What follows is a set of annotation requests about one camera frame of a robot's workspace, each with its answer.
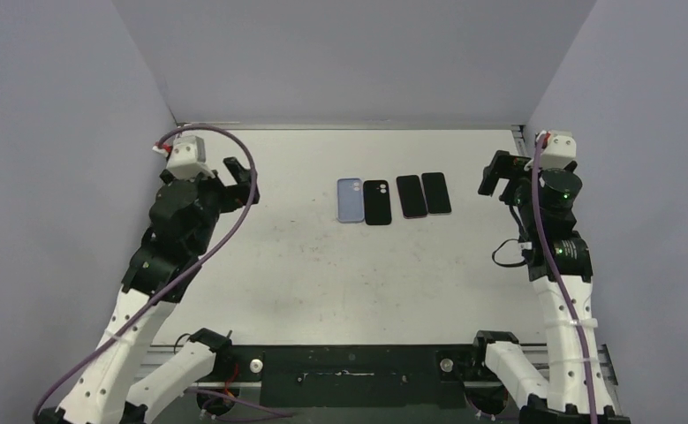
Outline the black phone from lilac case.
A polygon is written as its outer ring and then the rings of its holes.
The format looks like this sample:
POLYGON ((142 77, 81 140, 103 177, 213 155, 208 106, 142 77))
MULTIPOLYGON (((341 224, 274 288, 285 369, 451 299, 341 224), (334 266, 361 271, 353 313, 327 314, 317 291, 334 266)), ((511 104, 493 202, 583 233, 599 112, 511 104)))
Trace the black phone from lilac case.
POLYGON ((448 215, 452 213, 450 194, 445 175, 442 172, 421 174, 421 182, 430 215, 448 215))

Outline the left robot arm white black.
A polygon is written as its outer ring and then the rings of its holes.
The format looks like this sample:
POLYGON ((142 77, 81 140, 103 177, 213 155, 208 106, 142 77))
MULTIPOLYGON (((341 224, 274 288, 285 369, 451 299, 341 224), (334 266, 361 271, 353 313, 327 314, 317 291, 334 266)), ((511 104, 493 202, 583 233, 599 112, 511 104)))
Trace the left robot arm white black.
POLYGON ((226 336, 199 329, 187 351, 157 368, 146 381, 135 377, 156 333, 172 314, 208 258, 217 253, 260 199, 255 166, 226 157, 234 177, 225 185, 200 161, 167 167, 148 211, 149 225, 130 259, 110 321, 96 349, 51 387, 77 377, 56 406, 45 393, 35 423, 149 423, 202 376, 218 381, 232 369, 226 336))

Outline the purple phone black screen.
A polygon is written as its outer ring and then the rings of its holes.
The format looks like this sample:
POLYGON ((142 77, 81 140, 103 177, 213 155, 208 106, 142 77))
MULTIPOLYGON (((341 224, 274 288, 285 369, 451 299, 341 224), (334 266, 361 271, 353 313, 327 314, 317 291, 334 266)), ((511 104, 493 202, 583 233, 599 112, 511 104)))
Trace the purple phone black screen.
POLYGON ((427 204, 417 175, 398 176, 396 178, 398 196, 404 218, 422 218, 427 216, 427 204))

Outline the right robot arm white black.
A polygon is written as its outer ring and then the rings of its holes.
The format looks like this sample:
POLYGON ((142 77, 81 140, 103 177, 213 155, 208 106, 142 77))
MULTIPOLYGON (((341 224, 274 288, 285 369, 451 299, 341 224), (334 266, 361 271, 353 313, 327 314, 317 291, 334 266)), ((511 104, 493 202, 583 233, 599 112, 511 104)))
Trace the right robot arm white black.
POLYGON ((518 407, 521 423, 628 423, 606 384, 593 317, 593 266, 575 229, 573 203, 583 184, 574 161, 538 168, 533 159, 499 150, 482 172, 480 195, 507 182, 500 200, 519 227, 522 264, 541 304, 546 373, 510 332, 483 330, 468 355, 471 372, 495 376, 518 407))

